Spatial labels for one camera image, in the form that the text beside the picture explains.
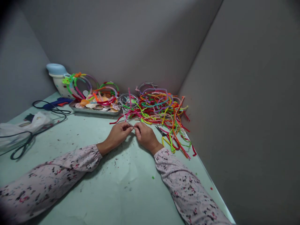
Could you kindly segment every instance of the blue glue gun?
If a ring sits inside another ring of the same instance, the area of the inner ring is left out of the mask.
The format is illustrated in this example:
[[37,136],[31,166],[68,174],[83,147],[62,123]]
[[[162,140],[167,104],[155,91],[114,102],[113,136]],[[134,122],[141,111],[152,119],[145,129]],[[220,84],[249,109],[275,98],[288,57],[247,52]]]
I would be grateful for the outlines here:
[[[51,104],[57,107],[57,106],[63,106],[64,104],[69,104],[71,102],[73,102],[73,99],[60,97],[57,99],[57,101],[51,102]],[[54,108],[51,104],[44,105],[43,109],[50,111],[51,109]]]

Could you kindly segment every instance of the hand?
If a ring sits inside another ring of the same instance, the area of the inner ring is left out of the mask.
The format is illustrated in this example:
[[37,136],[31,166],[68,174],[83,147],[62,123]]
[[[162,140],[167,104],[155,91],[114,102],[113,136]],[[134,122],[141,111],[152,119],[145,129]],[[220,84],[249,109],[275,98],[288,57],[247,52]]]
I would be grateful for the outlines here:
[[133,127],[127,122],[114,125],[106,140],[97,144],[97,148],[101,155],[109,153],[111,150],[119,146],[127,136],[132,132]]
[[149,150],[152,155],[155,155],[155,153],[163,148],[163,145],[158,142],[153,130],[144,123],[136,123],[134,130],[138,143]]

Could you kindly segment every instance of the metal tray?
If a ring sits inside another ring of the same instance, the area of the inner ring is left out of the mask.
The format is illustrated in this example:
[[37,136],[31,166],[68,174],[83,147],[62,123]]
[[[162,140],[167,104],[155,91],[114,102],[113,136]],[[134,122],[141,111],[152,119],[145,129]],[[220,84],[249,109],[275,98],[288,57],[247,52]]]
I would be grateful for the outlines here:
[[71,107],[71,109],[74,112],[78,112],[78,113],[89,113],[89,114],[97,114],[97,115],[110,115],[110,116],[117,116],[120,113],[120,110],[118,112],[106,112],[106,111],[98,111],[98,110],[93,110],[93,109],[78,109],[75,107],[75,104],[78,103],[78,100],[74,100],[73,102],[71,102],[69,104],[69,106]]

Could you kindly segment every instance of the pink patterned sleeve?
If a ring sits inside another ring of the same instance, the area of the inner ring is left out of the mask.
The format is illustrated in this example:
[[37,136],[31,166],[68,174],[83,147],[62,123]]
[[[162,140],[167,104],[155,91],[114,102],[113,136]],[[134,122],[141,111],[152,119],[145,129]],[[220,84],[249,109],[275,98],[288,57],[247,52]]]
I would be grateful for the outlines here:
[[102,158],[96,145],[80,148],[40,164],[0,189],[2,217],[23,223],[50,208]]
[[231,224],[200,180],[166,148],[154,155],[156,168],[186,224]]

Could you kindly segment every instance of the scissors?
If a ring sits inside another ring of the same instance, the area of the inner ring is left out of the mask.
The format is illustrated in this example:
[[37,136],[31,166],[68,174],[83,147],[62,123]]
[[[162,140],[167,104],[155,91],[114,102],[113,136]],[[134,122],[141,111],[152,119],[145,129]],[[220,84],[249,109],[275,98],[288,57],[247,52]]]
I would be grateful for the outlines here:
[[179,144],[178,144],[177,140],[175,140],[175,139],[173,140],[173,142],[176,142],[177,147],[175,147],[174,143],[172,143],[172,145],[171,145],[170,137],[167,134],[165,134],[158,126],[155,126],[155,127],[160,132],[160,134],[162,135],[162,145],[164,147],[165,147],[164,141],[166,141],[171,148],[172,148],[172,145],[173,145],[174,149],[179,150]]

